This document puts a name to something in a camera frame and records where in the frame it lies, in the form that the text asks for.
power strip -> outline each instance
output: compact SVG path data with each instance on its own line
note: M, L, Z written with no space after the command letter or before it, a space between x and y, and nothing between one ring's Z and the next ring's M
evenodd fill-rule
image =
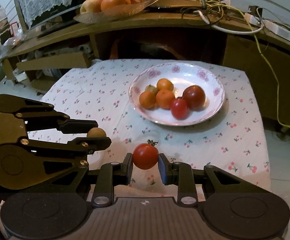
M250 24L260 27L258 17L255 17L249 13L245 13L244 18ZM282 27L276 23L268 21L268 20L263 20L263 23L268 30L270 30L273 33L275 33L276 35L284 38L285 40L290 41L290 31L289 30L285 29L284 27Z

robotic arm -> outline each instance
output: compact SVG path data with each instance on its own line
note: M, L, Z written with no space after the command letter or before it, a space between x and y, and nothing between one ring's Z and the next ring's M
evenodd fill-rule
M130 184L131 153L122 163L89 170L87 155L108 148L110 138L60 144L27 136L51 128L87 133L97 126L70 119L50 104L0 95L1 220L10 240L281 239L290 219L287 204L215 166L194 170L160 154L162 182L178 186L177 199L115 200L115 186ZM206 201L198 201L196 184L202 185Z

yellow cable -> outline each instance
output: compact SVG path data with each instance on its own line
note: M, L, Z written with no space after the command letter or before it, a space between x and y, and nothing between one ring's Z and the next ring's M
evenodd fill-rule
M242 11L240 11L238 8L230 6L230 5L217 4L217 5L211 5L211 8L219 7L219 6L234 9L234 10L238 11L244 17L244 14L242 13ZM248 24L249 28L253 31L253 28L251 27L251 25L250 25L250 23L248 21L247 21L247 24ZM272 68L272 65L270 64L270 62L267 60L267 58L262 53L262 51L260 49L260 45L259 45L258 39L257 39L257 36L255 34L254 34L254 38L255 38L255 41L256 41L256 44L257 44L257 48L258 48L258 51L259 51L260 55L262 56L262 58L265 60L265 62L270 67L270 70L272 71L272 73L273 73L273 75L275 77L275 80L277 82L277 121L278 121L278 123L280 125L290 128L290 125L283 124L282 122L279 121L279 80L278 80L278 78L276 76L276 73L275 73L274 69Z

floor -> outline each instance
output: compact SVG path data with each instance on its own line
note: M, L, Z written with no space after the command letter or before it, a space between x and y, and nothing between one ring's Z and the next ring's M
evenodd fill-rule
M42 95L37 96L36 92L23 85L13 85L11 81L6 84L0 82L0 94L11 94L40 100ZM282 197L290 207L290 138L281 141L270 123L265 122L265 134L271 167L272 191ZM290 223L286 240L290 240Z

white tablecloth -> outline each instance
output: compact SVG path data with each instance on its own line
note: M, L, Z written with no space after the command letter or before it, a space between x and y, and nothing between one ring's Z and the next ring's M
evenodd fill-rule
M211 70L224 84L226 101L212 119L190 127L167 127L144 119L133 110L128 88L144 69L164 60L108 60L89 69L72 69L42 101L73 119L96 120L112 139L105 151L88 157L90 169L108 162L122 162L126 153L145 143L158 141L158 150L170 161L189 163L195 169L215 165L253 184L270 190L269 160L260 112L243 71L189 62ZM30 139L67 143L78 134L57 130L29 133ZM199 187L198 197L203 199ZM134 167L129 187L115 187L116 196L176 196L176 186L164 186L157 165L143 171Z

